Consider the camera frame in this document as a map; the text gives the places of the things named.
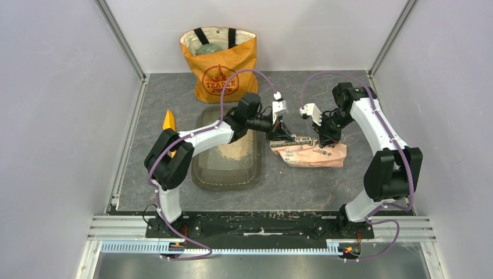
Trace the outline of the torn bag top strip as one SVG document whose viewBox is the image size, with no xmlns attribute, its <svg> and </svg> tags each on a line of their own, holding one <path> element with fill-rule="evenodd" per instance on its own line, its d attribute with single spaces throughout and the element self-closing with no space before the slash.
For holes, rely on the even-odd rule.
<svg viewBox="0 0 493 279">
<path fill-rule="evenodd" d="M 271 148 L 280 148 L 285 146 L 297 146 L 297 145 L 309 145 L 314 146 L 319 143 L 318 138 L 301 138 L 295 139 L 295 141 L 272 141 L 270 143 Z"/>
</svg>

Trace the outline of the pink litter bag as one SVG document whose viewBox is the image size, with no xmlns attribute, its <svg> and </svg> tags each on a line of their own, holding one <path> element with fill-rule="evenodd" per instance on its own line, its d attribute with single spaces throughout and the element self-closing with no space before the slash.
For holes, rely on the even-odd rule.
<svg viewBox="0 0 493 279">
<path fill-rule="evenodd" d="M 317 137 L 293 135 L 293 138 L 295 141 L 295 139 Z M 347 156 L 347 146 L 345 144 L 336 144 L 332 147 L 327 146 L 324 148 L 319 147 L 319 144 L 317 144 L 314 146 L 270 147 L 270 149 L 291 167 L 343 167 Z"/>
</svg>

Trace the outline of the grey translucent litter box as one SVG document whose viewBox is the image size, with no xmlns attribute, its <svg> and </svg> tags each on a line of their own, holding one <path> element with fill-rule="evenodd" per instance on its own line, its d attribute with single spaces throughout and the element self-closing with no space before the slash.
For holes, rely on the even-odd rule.
<svg viewBox="0 0 493 279">
<path fill-rule="evenodd" d="M 262 144 L 259 133 L 252 132 L 253 151 L 243 160 L 222 157 L 217 151 L 218 146 L 194 156 L 191 163 L 192 182 L 199 188 L 218 191 L 235 191 L 256 185 L 261 172 Z"/>
</svg>

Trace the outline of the orange plastic scoop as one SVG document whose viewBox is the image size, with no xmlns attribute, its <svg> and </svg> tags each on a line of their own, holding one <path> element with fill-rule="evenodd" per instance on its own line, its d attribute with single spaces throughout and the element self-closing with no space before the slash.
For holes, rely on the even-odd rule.
<svg viewBox="0 0 493 279">
<path fill-rule="evenodd" d="M 166 111 L 165 119 L 163 121 L 163 130 L 171 129 L 176 131 L 176 121 L 174 115 L 170 109 Z"/>
</svg>

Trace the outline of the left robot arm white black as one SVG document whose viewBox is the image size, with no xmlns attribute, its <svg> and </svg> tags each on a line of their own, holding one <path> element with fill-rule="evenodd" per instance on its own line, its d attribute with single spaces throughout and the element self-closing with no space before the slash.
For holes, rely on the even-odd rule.
<svg viewBox="0 0 493 279">
<path fill-rule="evenodd" d="M 182 209 L 179 186 L 184 181 L 192 159 L 200 153 L 223 144 L 231 144 L 244 137 L 249 130 L 265 134 L 268 141 L 294 141 L 294 136 L 283 122 L 286 101 L 275 93 L 271 112 L 264 115 L 259 95 L 247 92 L 219 120 L 201 128 L 176 132 L 164 129 L 144 160 L 148 171 L 147 182 L 156 195 L 156 221 L 168 237 L 181 234 L 179 219 Z"/>
</svg>

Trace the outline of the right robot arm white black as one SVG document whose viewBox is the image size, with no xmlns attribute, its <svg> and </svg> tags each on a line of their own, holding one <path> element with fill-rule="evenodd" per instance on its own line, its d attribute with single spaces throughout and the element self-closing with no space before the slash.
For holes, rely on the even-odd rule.
<svg viewBox="0 0 493 279">
<path fill-rule="evenodd" d="M 372 89 L 339 83 L 332 93 L 337 107 L 323 112 L 312 126 L 319 135 L 320 146 L 338 143 L 342 129 L 356 122 L 373 153 L 364 174 L 362 192 L 340 207 L 335 221 L 337 233 L 349 238 L 368 228 L 371 217 L 387 206 L 412 209 L 423 154 L 397 135 Z"/>
</svg>

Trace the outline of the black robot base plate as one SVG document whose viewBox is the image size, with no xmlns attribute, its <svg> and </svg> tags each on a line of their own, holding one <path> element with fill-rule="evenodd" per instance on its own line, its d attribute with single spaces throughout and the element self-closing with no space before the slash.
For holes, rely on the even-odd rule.
<svg viewBox="0 0 493 279">
<path fill-rule="evenodd" d="M 188 211 L 172 224 L 180 235 L 166 232 L 156 216 L 146 224 L 146 238 L 175 241 L 186 236 L 188 249 L 324 248 L 328 240 L 374 238 L 371 225 L 347 221 L 338 211 Z"/>
</svg>

